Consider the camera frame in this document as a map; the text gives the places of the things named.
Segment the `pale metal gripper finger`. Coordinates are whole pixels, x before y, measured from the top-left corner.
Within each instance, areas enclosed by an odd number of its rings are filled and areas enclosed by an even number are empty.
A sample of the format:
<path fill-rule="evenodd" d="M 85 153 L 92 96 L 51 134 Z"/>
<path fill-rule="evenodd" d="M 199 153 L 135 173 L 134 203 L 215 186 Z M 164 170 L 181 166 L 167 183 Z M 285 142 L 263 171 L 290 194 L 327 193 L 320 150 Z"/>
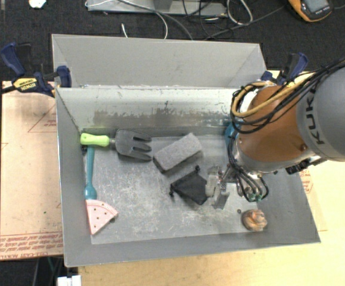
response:
<path fill-rule="evenodd" d="M 213 197 L 217 186 L 217 167 L 211 167 L 207 171 L 206 196 Z"/>
<path fill-rule="evenodd" d="M 228 197 L 229 192 L 226 189 L 216 188 L 215 194 L 213 196 L 213 208 L 223 210 L 225 208 Z"/>

